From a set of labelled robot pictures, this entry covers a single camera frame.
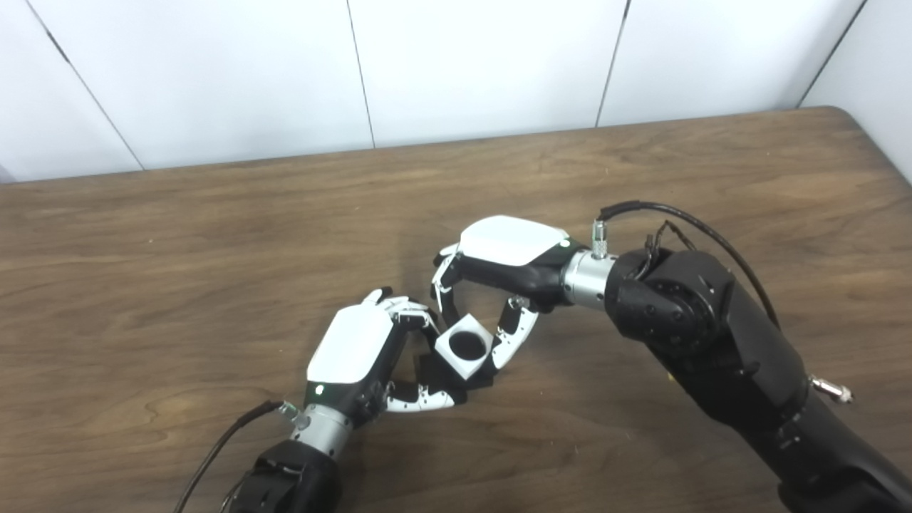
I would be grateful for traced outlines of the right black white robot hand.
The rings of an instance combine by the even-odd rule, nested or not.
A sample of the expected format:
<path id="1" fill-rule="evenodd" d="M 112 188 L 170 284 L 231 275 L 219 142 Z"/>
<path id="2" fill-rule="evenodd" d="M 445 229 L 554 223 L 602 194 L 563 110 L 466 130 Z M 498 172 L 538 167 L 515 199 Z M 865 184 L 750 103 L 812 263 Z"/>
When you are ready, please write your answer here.
<path id="1" fill-rule="evenodd" d="M 586 250 L 567 231 L 551 225 L 506 215 L 484 218 L 437 253 L 430 295 L 452 327 L 462 318 L 455 305 L 456 284 L 469 281 L 508 293 L 481 365 L 484 374 L 495 376 L 527 341 L 539 315 L 572 305 L 566 275 L 570 263 Z"/>

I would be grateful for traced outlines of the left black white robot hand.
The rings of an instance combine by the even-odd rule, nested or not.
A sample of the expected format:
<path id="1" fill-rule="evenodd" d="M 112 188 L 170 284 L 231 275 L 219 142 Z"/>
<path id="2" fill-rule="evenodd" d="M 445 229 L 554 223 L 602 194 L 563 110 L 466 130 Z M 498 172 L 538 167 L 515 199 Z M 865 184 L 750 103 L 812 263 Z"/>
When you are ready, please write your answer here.
<path id="1" fill-rule="evenodd" d="M 468 394 L 460 390 L 392 380 L 413 331 L 433 346 L 440 337 L 435 312 L 409 296 L 394 296 L 390 286 L 339 309 L 307 365 L 305 405 L 328 407 L 356 430 L 389 405 L 413 413 L 466 403 Z"/>

